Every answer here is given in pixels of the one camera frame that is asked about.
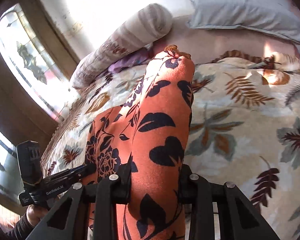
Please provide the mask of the dark left sleeve forearm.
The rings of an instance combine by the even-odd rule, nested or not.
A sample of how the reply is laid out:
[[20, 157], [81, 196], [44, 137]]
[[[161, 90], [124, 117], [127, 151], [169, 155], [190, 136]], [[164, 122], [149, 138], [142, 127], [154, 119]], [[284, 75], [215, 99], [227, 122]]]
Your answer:
[[27, 216], [23, 215], [15, 227], [4, 235], [7, 240], [25, 240], [33, 229], [34, 226], [28, 221]]

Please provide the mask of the left hand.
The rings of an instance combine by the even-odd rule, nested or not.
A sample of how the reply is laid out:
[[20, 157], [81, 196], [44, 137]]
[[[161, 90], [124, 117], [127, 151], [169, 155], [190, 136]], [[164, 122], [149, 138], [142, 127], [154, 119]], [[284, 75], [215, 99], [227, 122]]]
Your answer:
[[26, 210], [27, 221], [35, 227], [47, 215], [48, 210], [41, 206], [29, 205]]

